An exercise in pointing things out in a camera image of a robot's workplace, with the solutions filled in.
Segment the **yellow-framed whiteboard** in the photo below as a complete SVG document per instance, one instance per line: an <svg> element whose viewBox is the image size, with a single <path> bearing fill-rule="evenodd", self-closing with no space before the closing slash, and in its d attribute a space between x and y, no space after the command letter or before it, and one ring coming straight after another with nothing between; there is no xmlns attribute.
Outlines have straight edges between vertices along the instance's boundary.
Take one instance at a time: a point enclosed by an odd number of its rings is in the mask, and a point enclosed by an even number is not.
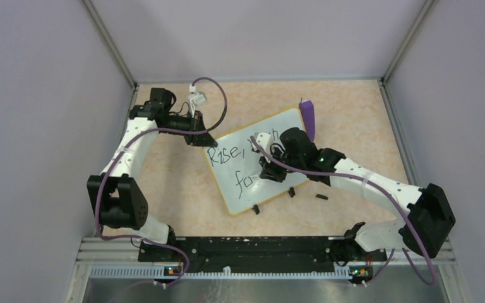
<svg viewBox="0 0 485 303"><path fill-rule="evenodd" d="M288 174L282 183L263 179L253 182L250 179L251 176L259 177L259 159L262 156L251 151L250 137L255 133L269 133L275 143L280 143L280 135L292 127L305 129L298 107L285 109L231 131L215 139L218 147L203 149L230 215L251 210L308 181L305 175L298 173Z"/></svg>

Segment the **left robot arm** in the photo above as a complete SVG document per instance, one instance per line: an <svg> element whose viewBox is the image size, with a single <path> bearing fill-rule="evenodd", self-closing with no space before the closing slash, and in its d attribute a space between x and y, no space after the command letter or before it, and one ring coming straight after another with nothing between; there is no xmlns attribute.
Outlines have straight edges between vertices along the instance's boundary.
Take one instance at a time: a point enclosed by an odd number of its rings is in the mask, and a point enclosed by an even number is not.
<svg viewBox="0 0 485 303"><path fill-rule="evenodd" d="M135 105L129 113L124 136L112 160L87 180L97 228L120 229L139 239L154 242L153 253L162 261L173 259L177 244L169 239L171 228L148 212L148 202L137 178L154 139L160 133L180 135L189 146L216 147L206 131L203 114L196 110L206 101L203 92L189 89L187 113L171 111L176 96L165 88L152 88L150 98Z"/></svg>

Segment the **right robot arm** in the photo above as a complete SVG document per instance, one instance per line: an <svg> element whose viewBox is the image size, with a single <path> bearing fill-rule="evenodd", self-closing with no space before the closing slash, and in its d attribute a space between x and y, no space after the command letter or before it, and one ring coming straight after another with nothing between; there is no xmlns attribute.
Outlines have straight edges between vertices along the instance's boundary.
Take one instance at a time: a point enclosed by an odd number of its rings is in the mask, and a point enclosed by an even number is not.
<svg viewBox="0 0 485 303"><path fill-rule="evenodd" d="M394 181L355 163L332 148L317 148L297 127L284 131L275 143L266 133L250 137L252 150L260 153L260 178L283 182L300 173L313 182L345 189L388 210L395 219L358 223L345 233L345 252L362 260L377 249L407 249L431 259L437 257L456 223L446 193L430 183L419 187Z"/></svg>

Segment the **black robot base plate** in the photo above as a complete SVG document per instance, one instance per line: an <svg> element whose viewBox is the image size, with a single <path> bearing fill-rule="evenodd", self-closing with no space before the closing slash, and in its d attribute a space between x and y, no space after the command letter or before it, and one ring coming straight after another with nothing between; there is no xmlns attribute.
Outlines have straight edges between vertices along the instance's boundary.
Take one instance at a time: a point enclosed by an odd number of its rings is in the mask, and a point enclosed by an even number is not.
<svg viewBox="0 0 485 303"><path fill-rule="evenodd" d="M171 262L188 273L326 273L355 262L385 261L385 251L364 251L352 239L302 237L173 237L169 247L142 243L140 262Z"/></svg>

